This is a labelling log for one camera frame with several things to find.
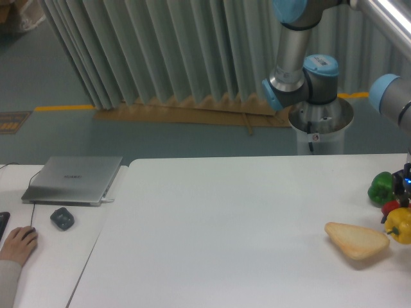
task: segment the bread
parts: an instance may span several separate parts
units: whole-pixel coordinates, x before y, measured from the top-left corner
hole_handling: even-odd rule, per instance
[[[362,260],[386,249],[390,240],[382,233],[344,223],[327,223],[324,230],[349,258]]]

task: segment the yellow floor stripe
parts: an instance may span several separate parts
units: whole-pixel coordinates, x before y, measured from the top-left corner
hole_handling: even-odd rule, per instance
[[[368,98],[368,92],[359,93],[339,93],[339,98]],[[62,110],[90,110],[95,109],[92,105],[73,105],[73,106],[44,106],[36,107],[34,111],[62,111]]]
[[[368,98],[368,96],[369,96],[368,92],[359,92],[359,93],[352,93],[352,94],[347,94],[347,93],[338,94],[339,98]]]
[[[36,107],[34,111],[90,110],[90,109],[95,109],[95,108],[92,105],[46,106],[46,107]]]

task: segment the toy vegetable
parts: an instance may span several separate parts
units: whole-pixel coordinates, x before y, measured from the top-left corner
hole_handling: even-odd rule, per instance
[[[411,209],[400,207],[388,214],[385,231],[401,244],[411,244]]]
[[[395,200],[395,195],[392,192],[392,176],[389,172],[381,172],[371,183],[368,189],[368,197],[380,205],[384,205],[389,201]]]
[[[381,208],[381,211],[384,215],[383,219],[381,220],[381,223],[384,223],[387,220],[387,216],[388,214],[390,214],[392,210],[396,210],[398,208],[399,208],[399,203],[397,200],[392,200],[384,204],[384,206]]]

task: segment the white table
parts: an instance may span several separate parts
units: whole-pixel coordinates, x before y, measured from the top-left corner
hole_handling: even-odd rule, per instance
[[[30,225],[33,205],[22,204],[21,196],[30,178],[41,168],[11,165],[0,169],[0,212],[10,213],[1,246],[11,230]],[[107,198],[115,197],[127,169],[120,168]],[[113,204],[67,207],[75,223],[65,232],[50,220],[50,215],[60,207],[35,206],[33,226],[39,232],[39,243],[23,267],[14,303],[16,308],[66,307]]]
[[[383,231],[367,190],[406,157],[134,161],[70,308],[410,307],[411,246],[350,261],[324,231]]]

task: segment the laptop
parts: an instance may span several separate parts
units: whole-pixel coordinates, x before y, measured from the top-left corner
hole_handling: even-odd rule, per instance
[[[50,157],[21,197],[23,203],[100,206],[122,157]]]

